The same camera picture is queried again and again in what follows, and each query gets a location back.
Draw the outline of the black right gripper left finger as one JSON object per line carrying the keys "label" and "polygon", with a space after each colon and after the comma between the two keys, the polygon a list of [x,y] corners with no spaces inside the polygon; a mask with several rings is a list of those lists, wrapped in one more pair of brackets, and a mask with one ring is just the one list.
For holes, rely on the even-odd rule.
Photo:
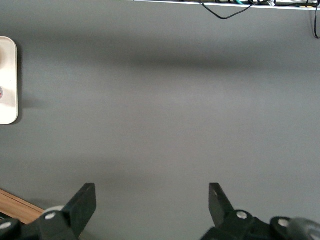
{"label": "black right gripper left finger", "polygon": [[78,240],[97,208],[96,185],[86,183],[61,210],[50,210],[29,224],[0,222],[2,240]]}

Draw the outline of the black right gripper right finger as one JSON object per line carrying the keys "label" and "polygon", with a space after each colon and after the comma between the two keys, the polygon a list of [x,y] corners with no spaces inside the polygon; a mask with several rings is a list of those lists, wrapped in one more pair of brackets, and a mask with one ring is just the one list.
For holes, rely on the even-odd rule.
{"label": "black right gripper right finger", "polygon": [[210,183],[208,208],[214,226],[202,240],[296,240],[291,218],[275,216],[265,223],[248,211],[235,209],[219,183]]}

